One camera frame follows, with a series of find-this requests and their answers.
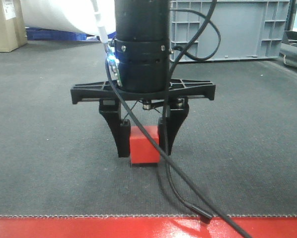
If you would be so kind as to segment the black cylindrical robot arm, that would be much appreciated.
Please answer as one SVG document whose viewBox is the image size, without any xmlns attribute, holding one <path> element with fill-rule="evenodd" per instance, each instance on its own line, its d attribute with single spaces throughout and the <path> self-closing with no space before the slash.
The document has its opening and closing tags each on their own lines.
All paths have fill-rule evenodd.
<svg viewBox="0 0 297 238">
<path fill-rule="evenodd" d="M 130 155 L 131 124 L 120 116 L 127 101 L 140 101 L 144 109 L 163 108 L 157 131 L 160 147 L 171 152 L 178 130 L 189 112 L 188 98 L 215 97 L 210 81 L 173 79 L 177 62 L 169 63 L 169 1 L 115 1 L 114 52 L 106 47 L 106 71 L 116 80 L 77 84 L 71 88 L 73 104 L 97 99 L 99 112 L 113 134 L 119 157 Z"/>
</svg>

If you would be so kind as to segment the black gripper crossbar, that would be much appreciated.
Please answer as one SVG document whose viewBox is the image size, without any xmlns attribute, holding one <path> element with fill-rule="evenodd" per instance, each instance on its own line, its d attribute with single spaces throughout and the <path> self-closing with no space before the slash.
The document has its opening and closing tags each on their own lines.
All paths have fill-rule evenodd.
<svg viewBox="0 0 297 238">
<path fill-rule="evenodd" d="M 169 101 L 167 108 L 166 130 L 168 138 L 168 154 L 171 155 L 172 146 L 184 120 L 189 113 L 188 97 L 201 96 L 214 100 L 216 85 L 208 80 L 172 79 L 169 87 Z M 117 89 L 125 101 L 162 100 L 164 91 L 153 93 L 132 93 Z M 76 84 L 71 90 L 72 103 L 82 101 L 98 101 L 99 113 L 106 120 L 117 147 L 118 157 L 130 156 L 131 123 L 129 119 L 121 118 L 121 102 L 116 99 L 108 81 L 88 84 Z"/>
</svg>

